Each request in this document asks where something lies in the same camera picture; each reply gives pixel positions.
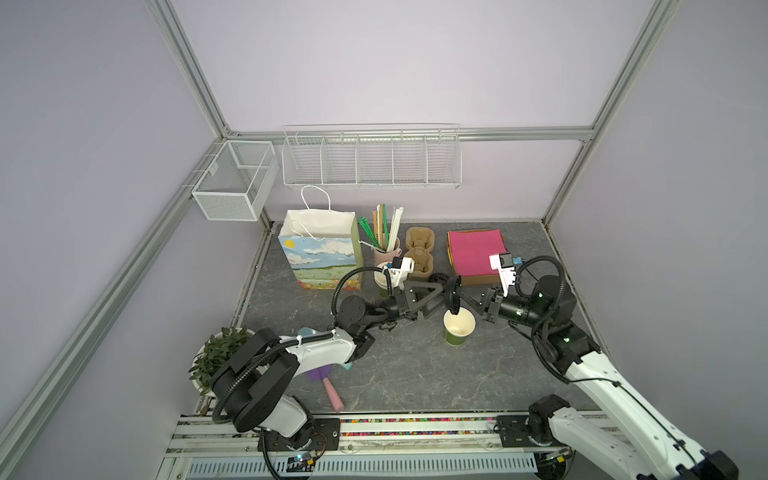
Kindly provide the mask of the green paper cup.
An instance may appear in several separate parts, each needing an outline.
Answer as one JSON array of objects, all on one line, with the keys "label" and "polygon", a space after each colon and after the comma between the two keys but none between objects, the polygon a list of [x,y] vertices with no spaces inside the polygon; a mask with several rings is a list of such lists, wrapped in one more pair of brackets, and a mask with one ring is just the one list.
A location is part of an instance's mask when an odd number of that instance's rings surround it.
[{"label": "green paper cup", "polygon": [[451,346],[463,344],[476,327],[475,317],[465,308],[460,308],[457,315],[448,311],[443,315],[444,338]]}]

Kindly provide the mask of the black coffee cup lid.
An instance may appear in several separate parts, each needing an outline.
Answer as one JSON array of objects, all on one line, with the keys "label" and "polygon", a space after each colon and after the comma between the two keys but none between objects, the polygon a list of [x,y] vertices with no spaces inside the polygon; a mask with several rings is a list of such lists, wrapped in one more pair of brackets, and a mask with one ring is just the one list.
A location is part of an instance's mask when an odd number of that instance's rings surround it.
[{"label": "black coffee cup lid", "polygon": [[449,278],[444,285],[444,303],[446,310],[457,315],[461,308],[461,298],[459,291],[461,289],[461,277],[453,276]]}]

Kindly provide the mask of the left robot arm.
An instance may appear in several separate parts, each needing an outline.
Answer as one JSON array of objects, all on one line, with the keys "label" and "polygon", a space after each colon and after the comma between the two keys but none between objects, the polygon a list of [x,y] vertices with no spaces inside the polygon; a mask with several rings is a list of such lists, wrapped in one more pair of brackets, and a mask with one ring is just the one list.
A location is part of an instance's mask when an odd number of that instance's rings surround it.
[{"label": "left robot arm", "polygon": [[[404,271],[404,263],[403,257],[397,257],[391,269],[363,266],[346,273],[333,292],[329,330],[293,337],[279,336],[269,328],[255,332],[210,381],[216,397],[212,421],[230,423],[239,433],[259,430],[262,442],[271,431],[291,449],[310,445],[316,435],[314,417],[297,398],[285,394],[294,377],[362,358],[375,342],[371,328],[427,317],[429,302],[439,296],[448,312],[459,311],[458,277],[444,282],[404,280],[396,287],[393,275]],[[339,302],[347,281],[364,272],[383,274],[388,296],[371,303],[353,295]]]}]

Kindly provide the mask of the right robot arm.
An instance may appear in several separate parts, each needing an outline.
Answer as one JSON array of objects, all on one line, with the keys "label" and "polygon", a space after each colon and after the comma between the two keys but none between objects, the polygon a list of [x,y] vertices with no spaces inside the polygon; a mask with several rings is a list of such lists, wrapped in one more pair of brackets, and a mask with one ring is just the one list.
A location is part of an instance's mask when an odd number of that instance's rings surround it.
[{"label": "right robot arm", "polygon": [[560,382],[580,388],[615,424],[621,443],[585,419],[568,402],[549,395],[529,408],[528,434],[537,444],[557,441],[580,453],[614,479],[736,479],[736,463],[708,451],[677,429],[613,365],[600,345],[576,325],[575,295],[559,260],[541,255],[515,265],[509,253],[493,255],[501,285],[474,300],[459,276],[446,284],[445,304],[466,305],[488,320],[525,326],[534,353]]}]

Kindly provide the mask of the stack of green paper cups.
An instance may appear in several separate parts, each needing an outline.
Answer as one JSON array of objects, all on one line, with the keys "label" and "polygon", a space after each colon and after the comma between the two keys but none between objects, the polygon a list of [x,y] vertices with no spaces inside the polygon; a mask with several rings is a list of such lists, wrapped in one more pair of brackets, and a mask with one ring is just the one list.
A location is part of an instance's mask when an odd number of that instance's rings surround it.
[{"label": "stack of green paper cups", "polygon": [[390,267],[389,262],[380,263],[377,268],[378,271],[374,273],[374,281],[378,287],[379,294],[382,298],[387,298],[391,294],[391,281],[388,278],[387,271]]}]

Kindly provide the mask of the cardboard cup carrier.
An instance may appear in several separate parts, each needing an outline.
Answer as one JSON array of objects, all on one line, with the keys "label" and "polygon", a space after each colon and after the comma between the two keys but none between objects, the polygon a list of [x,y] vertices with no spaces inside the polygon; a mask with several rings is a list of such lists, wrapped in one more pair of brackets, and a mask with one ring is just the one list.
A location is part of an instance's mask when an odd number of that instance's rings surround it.
[{"label": "cardboard cup carrier", "polygon": [[411,258],[414,271],[410,274],[415,278],[427,279],[434,272],[435,233],[427,227],[410,227],[406,232],[405,257]]}]

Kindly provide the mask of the pink utensil holder cup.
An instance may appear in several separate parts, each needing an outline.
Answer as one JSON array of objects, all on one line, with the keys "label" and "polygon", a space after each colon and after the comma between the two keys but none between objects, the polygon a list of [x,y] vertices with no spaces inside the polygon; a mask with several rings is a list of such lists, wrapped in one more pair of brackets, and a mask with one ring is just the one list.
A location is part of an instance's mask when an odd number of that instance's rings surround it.
[{"label": "pink utensil holder cup", "polygon": [[403,250],[400,247],[400,240],[396,239],[395,248],[392,251],[382,251],[380,249],[373,249],[374,266],[379,266],[382,263],[390,263],[394,258],[403,254]]}]

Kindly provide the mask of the white wrapped straws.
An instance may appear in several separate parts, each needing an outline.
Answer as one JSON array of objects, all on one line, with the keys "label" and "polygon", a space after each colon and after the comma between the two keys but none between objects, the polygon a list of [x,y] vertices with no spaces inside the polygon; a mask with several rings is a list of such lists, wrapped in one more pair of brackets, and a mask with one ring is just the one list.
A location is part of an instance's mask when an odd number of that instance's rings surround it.
[{"label": "white wrapped straws", "polygon": [[396,248],[403,212],[404,208],[398,207],[392,215],[391,228],[389,229],[388,244],[386,249],[387,252],[393,252]]}]

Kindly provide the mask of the green stirrer sticks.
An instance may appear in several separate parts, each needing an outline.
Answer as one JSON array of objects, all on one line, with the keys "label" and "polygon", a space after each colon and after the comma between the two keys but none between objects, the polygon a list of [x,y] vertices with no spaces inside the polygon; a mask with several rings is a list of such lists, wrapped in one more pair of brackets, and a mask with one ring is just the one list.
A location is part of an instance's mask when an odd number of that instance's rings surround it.
[{"label": "green stirrer sticks", "polygon": [[361,217],[358,220],[358,223],[359,223],[360,227],[363,229],[363,231],[365,232],[365,234],[367,235],[367,237],[369,239],[369,242],[372,245],[372,247],[375,248],[375,249],[381,249],[381,245],[380,245],[380,243],[378,241],[378,238],[377,238],[376,234],[374,233],[374,230],[371,227],[371,225],[370,225],[369,221],[367,220],[367,218],[366,217]]}]

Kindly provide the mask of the teal toy shovel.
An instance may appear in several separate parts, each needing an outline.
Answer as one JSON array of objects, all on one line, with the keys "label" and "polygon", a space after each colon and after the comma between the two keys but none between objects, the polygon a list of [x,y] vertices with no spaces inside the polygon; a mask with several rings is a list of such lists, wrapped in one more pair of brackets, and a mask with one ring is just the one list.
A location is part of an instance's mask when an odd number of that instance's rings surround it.
[{"label": "teal toy shovel", "polygon": [[[298,330],[297,335],[305,337],[305,336],[309,336],[309,335],[315,335],[317,333],[318,333],[317,330],[314,330],[314,329],[309,328],[309,327],[302,327],[301,329]],[[351,370],[353,368],[353,364],[351,362],[343,363],[343,364],[340,364],[340,367],[345,369],[345,370],[347,370],[347,371],[349,371],[349,370]]]}]

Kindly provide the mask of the painted paper gift bag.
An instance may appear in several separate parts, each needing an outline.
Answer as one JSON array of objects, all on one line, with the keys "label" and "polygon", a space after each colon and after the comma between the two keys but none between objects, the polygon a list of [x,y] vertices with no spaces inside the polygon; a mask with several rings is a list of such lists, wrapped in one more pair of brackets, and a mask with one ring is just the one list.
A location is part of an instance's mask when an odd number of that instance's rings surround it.
[{"label": "painted paper gift bag", "polygon": [[278,240],[305,290],[333,290],[364,263],[356,214],[335,210],[330,199],[319,208],[305,202],[302,209],[287,211]]}]

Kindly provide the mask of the purple pink toy shovel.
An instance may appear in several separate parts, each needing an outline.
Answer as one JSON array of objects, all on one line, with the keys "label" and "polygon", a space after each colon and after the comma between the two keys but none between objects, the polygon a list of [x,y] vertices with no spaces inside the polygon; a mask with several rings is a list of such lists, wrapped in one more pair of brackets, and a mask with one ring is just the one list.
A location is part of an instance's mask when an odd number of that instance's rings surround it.
[{"label": "purple pink toy shovel", "polygon": [[307,371],[306,375],[310,380],[320,382],[323,385],[334,412],[342,413],[345,409],[345,405],[329,378],[331,370],[331,365],[325,365],[323,367]]}]

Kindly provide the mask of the potted green plant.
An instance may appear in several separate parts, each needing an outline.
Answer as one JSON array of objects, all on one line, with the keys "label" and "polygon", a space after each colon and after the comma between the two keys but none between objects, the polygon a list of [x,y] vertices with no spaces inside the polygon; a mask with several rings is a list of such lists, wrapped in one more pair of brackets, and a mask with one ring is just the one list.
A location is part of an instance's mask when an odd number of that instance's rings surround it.
[{"label": "potted green plant", "polygon": [[211,335],[195,355],[189,379],[203,396],[212,395],[213,375],[254,335],[245,328],[223,327]]}]

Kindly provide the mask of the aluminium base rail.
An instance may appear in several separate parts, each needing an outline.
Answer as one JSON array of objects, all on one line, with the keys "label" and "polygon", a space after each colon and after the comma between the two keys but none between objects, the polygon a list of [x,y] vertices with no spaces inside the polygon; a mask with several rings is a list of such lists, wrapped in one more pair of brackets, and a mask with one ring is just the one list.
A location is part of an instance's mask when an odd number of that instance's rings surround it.
[{"label": "aluminium base rail", "polygon": [[[239,433],[209,416],[183,416],[164,448],[167,456],[245,456],[255,452],[260,433]],[[322,452],[332,455],[531,452],[580,458],[590,455],[574,440],[534,441],[525,411],[318,414],[314,430],[297,445],[266,434],[271,453]]]}]

